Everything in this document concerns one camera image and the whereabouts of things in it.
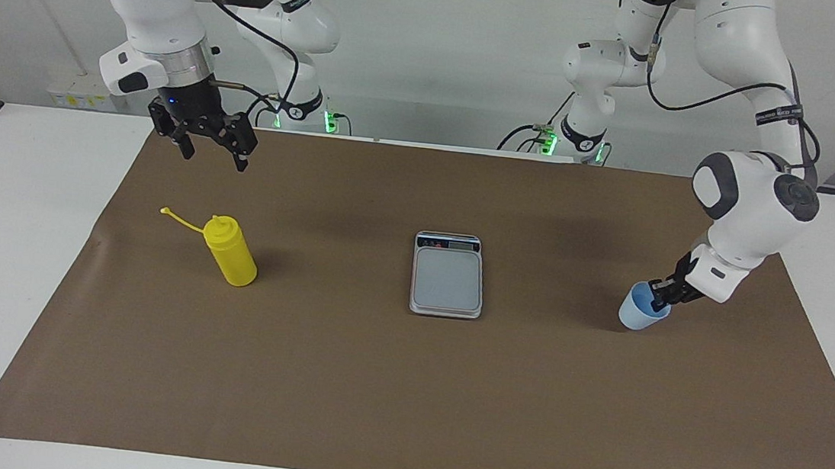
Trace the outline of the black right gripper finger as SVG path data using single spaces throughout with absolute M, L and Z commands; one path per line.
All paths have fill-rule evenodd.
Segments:
M 171 116 L 170 110 L 162 102 L 149 103 L 149 116 L 153 129 L 160 137 L 167 137 L 180 149 L 183 159 L 193 158 L 195 149 L 185 124 L 180 124 Z
M 258 145 L 254 128 L 245 112 L 220 114 L 208 121 L 209 137 L 229 151 L 238 172 L 249 166 L 249 156 Z

